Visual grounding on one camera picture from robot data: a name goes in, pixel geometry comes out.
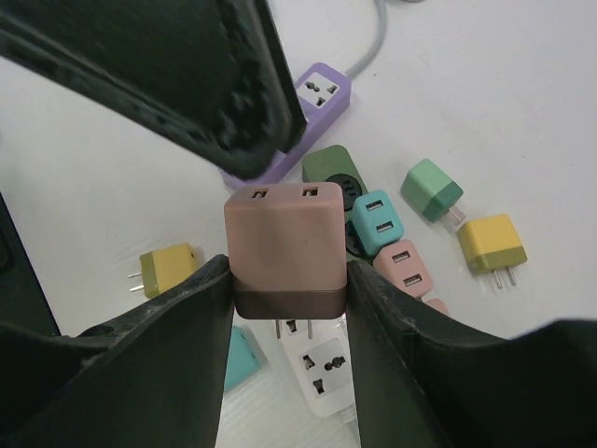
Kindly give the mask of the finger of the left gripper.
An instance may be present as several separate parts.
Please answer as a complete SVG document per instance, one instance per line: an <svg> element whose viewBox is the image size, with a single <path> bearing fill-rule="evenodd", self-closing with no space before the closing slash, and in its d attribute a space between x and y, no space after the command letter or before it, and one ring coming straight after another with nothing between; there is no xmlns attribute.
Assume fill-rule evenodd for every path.
<svg viewBox="0 0 597 448"><path fill-rule="evenodd" d="M264 1L4 0L1 54L238 177L307 127Z"/></svg>

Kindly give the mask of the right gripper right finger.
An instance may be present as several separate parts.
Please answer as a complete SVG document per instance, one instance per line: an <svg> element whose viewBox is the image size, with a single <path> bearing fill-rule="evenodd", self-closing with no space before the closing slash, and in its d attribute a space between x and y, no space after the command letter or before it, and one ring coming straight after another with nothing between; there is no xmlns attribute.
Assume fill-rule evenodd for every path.
<svg viewBox="0 0 597 448"><path fill-rule="evenodd" d="M515 339L473 329L347 266L347 325L365 447L592 447L596 324Z"/></svg>

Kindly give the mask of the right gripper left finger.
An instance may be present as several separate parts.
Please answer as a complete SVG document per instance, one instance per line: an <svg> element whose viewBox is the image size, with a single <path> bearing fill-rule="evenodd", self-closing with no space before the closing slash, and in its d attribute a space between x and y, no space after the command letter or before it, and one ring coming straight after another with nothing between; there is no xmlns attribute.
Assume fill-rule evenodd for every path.
<svg viewBox="0 0 597 448"><path fill-rule="evenodd" d="M232 326L227 257L76 337L1 328L5 447L212 447Z"/></svg>

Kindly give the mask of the pink charger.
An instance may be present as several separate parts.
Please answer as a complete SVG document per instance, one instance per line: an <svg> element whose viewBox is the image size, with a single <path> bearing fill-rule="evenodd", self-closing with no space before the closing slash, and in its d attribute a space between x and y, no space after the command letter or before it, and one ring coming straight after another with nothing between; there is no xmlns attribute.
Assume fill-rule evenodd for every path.
<svg viewBox="0 0 597 448"><path fill-rule="evenodd" d="M433 289L433 280L412 241L400 240L384 247L373 267L398 289L421 299Z"/></svg>
<svg viewBox="0 0 597 448"><path fill-rule="evenodd" d="M446 307L445 303L442 300L430 299L430 300L424 301L424 303L444 315L450 315L448 308Z"/></svg>
<svg viewBox="0 0 597 448"><path fill-rule="evenodd" d="M248 186L224 204L234 303L247 320L332 320L346 310L343 194L330 182Z"/></svg>

